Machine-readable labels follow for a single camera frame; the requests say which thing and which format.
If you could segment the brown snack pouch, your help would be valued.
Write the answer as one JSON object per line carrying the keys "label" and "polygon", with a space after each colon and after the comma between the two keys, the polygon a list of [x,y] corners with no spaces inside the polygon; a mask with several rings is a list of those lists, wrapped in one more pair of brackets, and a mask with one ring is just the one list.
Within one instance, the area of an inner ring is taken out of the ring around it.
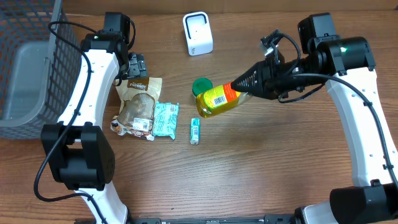
{"label": "brown snack pouch", "polygon": [[161,78],[123,80],[116,87],[121,107],[111,122],[111,130],[120,136],[130,134],[148,141],[154,140],[155,104],[162,89]]}

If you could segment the yellow liquid plastic bottle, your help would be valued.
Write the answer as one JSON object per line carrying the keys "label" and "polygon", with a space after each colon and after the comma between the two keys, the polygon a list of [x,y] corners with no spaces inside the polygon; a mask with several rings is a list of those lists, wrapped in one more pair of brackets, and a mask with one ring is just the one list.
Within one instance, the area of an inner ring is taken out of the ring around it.
{"label": "yellow liquid plastic bottle", "polygon": [[210,118],[227,112],[252,98],[252,94],[232,89],[231,83],[214,87],[196,97],[198,114]]}

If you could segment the green lid white jar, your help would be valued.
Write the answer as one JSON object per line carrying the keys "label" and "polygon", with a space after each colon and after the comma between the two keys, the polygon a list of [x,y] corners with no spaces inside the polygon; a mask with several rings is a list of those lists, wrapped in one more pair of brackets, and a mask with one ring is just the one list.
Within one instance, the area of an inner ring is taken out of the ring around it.
{"label": "green lid white jar", "polygon": [[197,96],[205,91],[213,88],[213,83],[211,80],[205,77],[197,78],[192,85],[192,95],[195,100]]}

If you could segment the teal snack packet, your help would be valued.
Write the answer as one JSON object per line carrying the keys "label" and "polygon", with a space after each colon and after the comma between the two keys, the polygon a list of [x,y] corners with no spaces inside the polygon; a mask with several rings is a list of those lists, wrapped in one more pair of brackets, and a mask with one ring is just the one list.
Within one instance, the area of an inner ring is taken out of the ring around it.
{"label": "teal snack packet", "polygon": [[174,140],[177,129],[178,113],[179,103],[161,103],[157,101],[154,111],[154,122],[152,128],[153,135],[169,136]]}

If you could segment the teal white tissue pack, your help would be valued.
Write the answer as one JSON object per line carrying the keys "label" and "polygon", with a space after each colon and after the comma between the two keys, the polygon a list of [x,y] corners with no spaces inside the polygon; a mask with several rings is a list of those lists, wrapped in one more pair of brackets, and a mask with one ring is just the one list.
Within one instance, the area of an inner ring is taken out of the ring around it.
{"label": "teal white tissue pack", "polygon": [[197,145],[200,142],[200,119],[192,118],[190,123],[190,144]]}

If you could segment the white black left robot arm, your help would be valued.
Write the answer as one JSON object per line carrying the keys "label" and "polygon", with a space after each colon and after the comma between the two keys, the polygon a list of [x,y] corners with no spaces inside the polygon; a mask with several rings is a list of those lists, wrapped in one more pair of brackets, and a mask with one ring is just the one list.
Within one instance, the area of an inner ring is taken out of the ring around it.
{"label": "white black left robot arm", "polygon": [[115,156],[103,130],[106,100],[117,78],[129,70],[129,32],[100,30],[86,35],[78,48],[81,67],[72,96],[56,124],[43,126],[40,140],[46,153],[34,180],[40,200],[39,180],[49,166],[56,182],[82,197],[95,223],[132,223],[112,182]]}

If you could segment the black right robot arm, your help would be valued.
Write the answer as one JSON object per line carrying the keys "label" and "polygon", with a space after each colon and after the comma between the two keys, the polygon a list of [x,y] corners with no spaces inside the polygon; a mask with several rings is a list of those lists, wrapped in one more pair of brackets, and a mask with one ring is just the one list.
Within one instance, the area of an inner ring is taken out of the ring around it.
{"label": "black right robot arm", "polygon": [[353,185],[331,191],[326,202],[298,208],[292,223],[374,223],[397,218],[397,150],[379,101],[375,61],[363,37],[341,39],[333,30],[301,31],[297,59],[279,59],[274,32],[262,39],[263,61],[232,82],[232,88],[286,102],[293,90],[325,87],[348,143]]}

